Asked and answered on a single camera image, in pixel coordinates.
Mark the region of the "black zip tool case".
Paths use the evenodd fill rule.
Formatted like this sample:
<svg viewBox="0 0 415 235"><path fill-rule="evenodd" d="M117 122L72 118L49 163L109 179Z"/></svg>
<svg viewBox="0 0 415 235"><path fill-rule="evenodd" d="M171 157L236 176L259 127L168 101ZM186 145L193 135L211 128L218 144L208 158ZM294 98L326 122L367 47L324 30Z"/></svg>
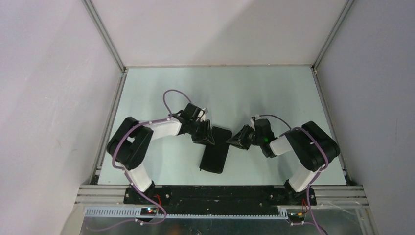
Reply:
<svg viewBox="0 0 415 235"><path fill-rule="evenodd" d="M232 131L213 126L212 134L215 144L205 146L199 170L221 174L224 170L229 150L227 140L232 137Z"/></svg>

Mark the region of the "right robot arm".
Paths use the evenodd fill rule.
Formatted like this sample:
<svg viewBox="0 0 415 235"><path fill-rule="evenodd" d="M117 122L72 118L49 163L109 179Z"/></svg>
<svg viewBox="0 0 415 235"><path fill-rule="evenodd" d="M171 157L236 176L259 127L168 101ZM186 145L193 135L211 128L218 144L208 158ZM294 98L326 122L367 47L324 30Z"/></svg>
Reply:
<svg viewBox="0 0 415 235"><path fill-rule="evenodd" d="M309 121L276 137L265 118L252 118L228 143L244 150L261 148L267 158L294 152L300 162L297 171L286 181L285 200L292 205L304 199L304 190L340 154L337 143L315 122Z"/></svg>

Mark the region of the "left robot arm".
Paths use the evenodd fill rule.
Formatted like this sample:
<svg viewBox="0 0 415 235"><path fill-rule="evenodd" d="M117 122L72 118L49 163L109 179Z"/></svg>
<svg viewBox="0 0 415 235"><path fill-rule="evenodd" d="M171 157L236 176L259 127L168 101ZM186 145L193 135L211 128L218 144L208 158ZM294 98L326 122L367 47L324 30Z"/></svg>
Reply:
<svg viewBox="0 0 415 235"><path fill-rule="evenodd" d="M247 142L230 130L212 126L206 119L206 110L192 103L168 117L139 122L127 117L107 144L107 152L113 158L113 167L121 169L136 198L143 204L154 200L153 180L149 177L143 161L151 141L169 136L189 134L193 143L206 147L202 164L217 166L227 155L230 146L247 149Z"/></svg>

